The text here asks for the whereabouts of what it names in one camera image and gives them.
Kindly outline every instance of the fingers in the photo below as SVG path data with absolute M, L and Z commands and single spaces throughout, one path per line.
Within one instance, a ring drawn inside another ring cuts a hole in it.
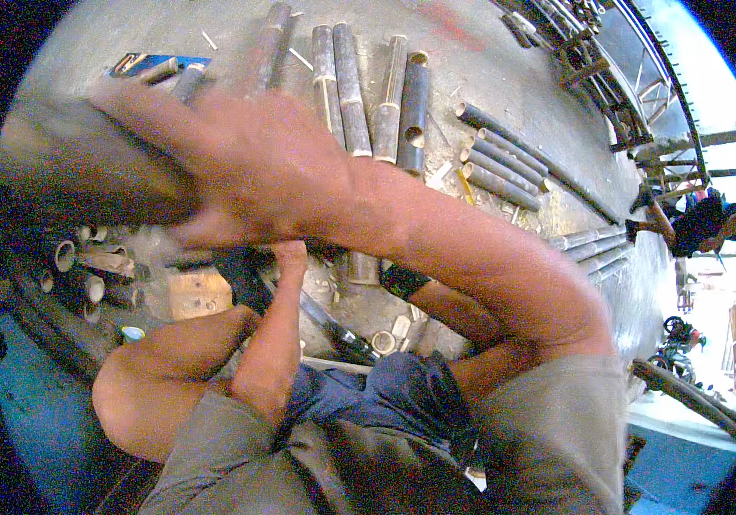
M 198 114 L 163 91 L 107 77 L 91 89 L 89 99 L 131 132 L 181 161 L 209 148 L 212 140 Z

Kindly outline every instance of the shorts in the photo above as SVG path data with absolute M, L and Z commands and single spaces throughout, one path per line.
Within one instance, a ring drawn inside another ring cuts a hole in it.
M 396 429 L 447 452 L 474 445 L 468 404 L 438 352 L 429 357 L 393 353 L 366 376 L 301 364 L 284 429 L 337 420 Z

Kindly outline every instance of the concrete floor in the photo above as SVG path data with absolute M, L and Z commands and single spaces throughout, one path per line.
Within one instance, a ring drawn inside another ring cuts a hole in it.
M 504 29 L 500 10 L 484 0 L 464 2 L 438 0 L 419 3 L 383 0 L 361 4 L 330 0 L 291 2 L 294 23 L 291 47 L 310 57 L 311 29 L 321 23 L 347 21 L 356 37 L 363 99 L 370 129 L 373 111 L 386 66 L 387 41 L 405 34 L 411 49 L 430 56 L 432 104 L 426 127 L 426 177 L 444 161 L 459 164 L 458 150 L 474 129 L 460 123 L 453 109 L 463 100 L 486 109 L 504 124 L 522 132 L 558 162 L 579 176 L 586 187 L 607 201 L 617 212 L 636 193 L 639 182 L 625 156 L 608 150 L 611 131 L 588 98 L 568 93 L 558 86 L 559 68 L 539 49 L 524 50 Z M 86 0 L 65 16 L 23 81 L 19 95 L 47 92 L 52 97 L 84 96 L 92 81 L 128 51 L 157 54 L 199 55 L 213 58 L 207 79 L 220 88 L 231 88 L 245 73 L 245 58 L 254 44 L 269 1 L 245 3 L 156 3 Z M 219 49 L 213 51 L 201 36 L 207 32 Z M 311 73 L 293 56 L 286 56 L 279 69 L 280 87 L 311 100 Z M 170 88 L 162 84 L 159 88 Z M 456 177 L 450 174 L 444 191 L 460 197 Z M 491 216 L 511 220 L 514 207 L 490 194 L 474 190 L 479 208 Z M 539 213 L 521 211 L 517 224 L 541 237 L 600 227 L 602 219 L 586 209 L 568 192 L 554 188 L 541 198 Z M 169 242 L 155 242 L 168 248 Z M 159 263 L 159 255 L 146 252 L 146 261 Z M 650 354 L 656 342 L 662 314 L 656 308 L 656 285 L 651 284 L 665 264 L 662 245 L 645 239 L 638 245 L 632 265 L 601 287 L 616 320 L 616 339 L 625 357 Z M 335 269 L 341 266 L 335 263 Z M 359 287 L 332 281 L 320 262 L 314 262 L 305 289 L 332 314 L 370 337 L 390 330 L 398 315 L 408 315 L 409 306 L 377 287 Z M 336 283 L 341 302 L 332 304 Z M 158 298 L 164 298 L 159 287 Z M 165 305 L 153 310 L 154 318 L 166 320 Z M 420 324 L 409 337 L 416 340 Z M 302 323 L 308 354 L 328 347 L 322 333 L 308 320 Z M 462 340 L 450 331 L 441 332 L 439 348 L 448 355 L 459 352 Z

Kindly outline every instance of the bamboo pole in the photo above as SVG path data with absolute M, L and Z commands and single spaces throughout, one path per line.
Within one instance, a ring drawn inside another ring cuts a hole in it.
M 633 248 L 633 243 L 625 242 L 609 251 L 602 252 L 598 255 L 595 255 L 594 257 L 588 258 L 587 260 L 580 261 L 580 269 L 583 270 L 585 273 L 597 272 L 599 269 L 603 268 L 607 264 L 613 263 L 621 257 L 624 257 L 626 254 L 631 252 Z
M 283 41 L 290 18 L 291 6 L 286 3 L 274 3 L 268 10 L 268 15 L 259 32 L 257 47 L 254 50 L 257 71 L 251 88 L 252 92 L 262 92 L 273 87 L 277 63 L 287 50 Z
M 425 52 L 408 54 L 399 116 L 397 166 L 415 176 L 424 172 L 425 122 L 431 92 L 431 71 L 427 65 Z
M 539 173 L 541 177 L 548 177 L 548 167 L 546 165 L 534 159 L 522 148 L 519 148 L 517 145 L 508 141 L 507 139 L 498 136 L 496 133 L 493 133 L 484 127 L 477 131 L 477 138 L 496 145 L 498 148 L 512 154 L 514 157 L 526 163 L 534 171 Z
M 471 144 L 471 148 L 491 159 L 494 159 L 504 167 L 508 167 L 509 170 L 518 174 L 523 179 L 528 180 L 534 186 L 539 187 L 539 185 L 543 184 L 543 177 L 537 173 L 536 170 L 528 167 L 514 156 L 507 154 L 496 145 L 492 145 L 485 140 L 475 138 L 474 142 Z
M 617 261 L 608 263 L 601 269 L 595 270 L 588 274 L 588 282 L 591 284 L 599 284 L 610 278 L 615 273 L 620 272 L 625 267 L 629 266 L 629 258 L 620 258 Z
M 346 23 L 333 26 L 333 55 L 337 70 L 339 106 L 346 149 L 355 158 L 371 156 L 371 139 L 365 121 L 359 75 L 356 70 L 356 50 L 351 27 Z
M 586 243 L 584 245 L 576 246 L 572 249 L 568 249 L 564 254 L 575 263 L 586 260 L 593 257 L 600 252 L 608 251 L 616 246 L 620 246 L 626 241 L 625 234 L 618 234 L 617 236 L 610 236 L 602 240 L 596 240 L 595 242 Z
M 311 35 L 313 60 L 313 97 L 320 118 L 333 134 L 339 145 L 345 148 L 345 133 L 342 129 L 342 112 L 339 110 L 337 71 L 333 61 L 333 36 L 331 27 L 313 27 Z
M 388 71 L 382 85 L 380 107 L 376 111 L 374 159 L 397 164 L 399 108 L 403 99 L 408 38 L 392 36 L 389 49 Z
M 476 129 L 489 129 L 497 135 L 507 139 L 514 143 L 518 147 L 522 148 L 534 159 L 543 163 L 548 167 L 548 172 L 557 177 L 557 179 L 570 191 L 576 194 L 580 199 L 595 210 L 601 217 L 610 223 L 620 224 L 623 221 L 617 213 L 614 212 L 608 205 L 605 204 L 601 199 L 592 195 L 588 188 L 582 185 L 579 179 L 575 178 L 567 170 L 564 170 L 556 161 L 554 161 L 544 151 L 534 147 L 526 140 L 522 139 L 517 133 L 507 129 L 503 124 L 497 121 L 488 113 L 482 111 L 480 108 L 472 106 L 467 102 L 463 102 L 456 109 L 456 115 L 459 119 L 466 122 L 466 124 L 475 127 Z
M 625 226 L 609 225 L 600 227 L 599 229 L 588 229 L 586 231 L 572 232 L 562 236 L 555 236 L 548 239 L 546 243 L 557 251 L 567 251 L 576 246 L 585 245 L 586 243 L 602 240 L 611 236 L 617 236 L 625 232 Z
M 507 180 L 497 177 L 490 171 L 469 162 L 463 166 L 461 172 L 468 182 L 476 187 L 528 211 L 539 211 L 539 201 L 536 197 L 531 196 Z
M 472 162 L 478 167 L 490 171 L 497 177 L 507 180 L 530 195 L 537 196 L 538 194 L 537 186 L 531 184 L 524 177 L 519 176 L 517 173 L 511 171 L 501 163 L 498 163 L 494 159 L 491 159 L 485 154 L 473 150 L 472 148 L 464 148 L 461 150 L 459 152 L 459 160 L 463 162 Z

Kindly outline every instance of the wooden plank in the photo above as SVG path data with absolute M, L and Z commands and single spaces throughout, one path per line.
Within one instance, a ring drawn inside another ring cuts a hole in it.
M 167 277 L 167 303 L 175 321 L 214 315 L 231 307 L 233 293 L 219 272 L 179 273 Z

